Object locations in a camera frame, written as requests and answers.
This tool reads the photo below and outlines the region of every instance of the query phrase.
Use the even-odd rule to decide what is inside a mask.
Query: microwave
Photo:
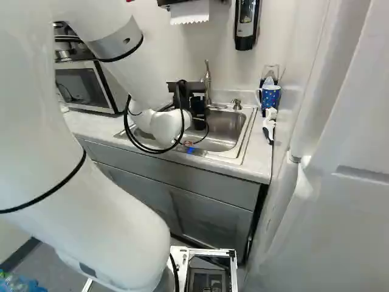
[[[128,93],[97,60],[55,63],[55,84],[69,108],[108,114],[125,109]]]

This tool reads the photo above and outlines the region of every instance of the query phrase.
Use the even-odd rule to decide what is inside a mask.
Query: microwave door
[[[69,107],[114,112],[108,98],[110,92],[106,91],[95,68],[57,69],[55,83]]]

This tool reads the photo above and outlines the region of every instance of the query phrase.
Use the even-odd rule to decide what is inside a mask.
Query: gray cabinet
[[[95,161],[254,211],[260,189],[254,182],[91,141],[84,140],[83,145]]]
[[[185,237],[243,257],[252,212],[174,187],[170,193]]]
[[[97,165],[118,186],[156,211],[172,233],[215,248],[234,248],[238,260],[242,259],[252,212],[115,167]]]
[[[179,220],[173,206],[169,188],[160,182],[97,163],[100,170],[119,187],[137,198],[160,215],[174,234],[181,235]]]

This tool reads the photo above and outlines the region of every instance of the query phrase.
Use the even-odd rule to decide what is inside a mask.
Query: sink
[[[210,114],[207,116],[208,135],[204,138],[206,129],[199,131],[191,126],[181,139],[181,143],[184,145],[178,145],[174,151],[227,162],[239,156],[242,156],[243,160],[251,131],[249,125],[252,126],[255,113],[256,107],[245,106],[239,111],[232,109],[232,106],[228,106],[226,109],[210,108]],[[142,144],[160,148],[152,134],[143,132],[136,125],[130,126],[130,130]],[[124,130],[114,137],[128,139]]]

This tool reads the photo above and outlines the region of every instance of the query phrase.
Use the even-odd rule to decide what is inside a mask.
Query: white countertop
[[[124,129],[123,116],[112,117],[99,113],[69,111],[64,113],[64,118],[71,132],[76,137],[148,155],[138,150],[129,140],[114,137],[115,134]],[[272,170],[272,147],[267,143],[263,135],[262,121],[263,118],[261,117],[260,111],[258,111],[253,123],[246,154],[241,165],[215,161],[213,159],[176,151],[162,155],[148,156],[155,156],[158,159],[174,161],[257,183],[269,184]]]

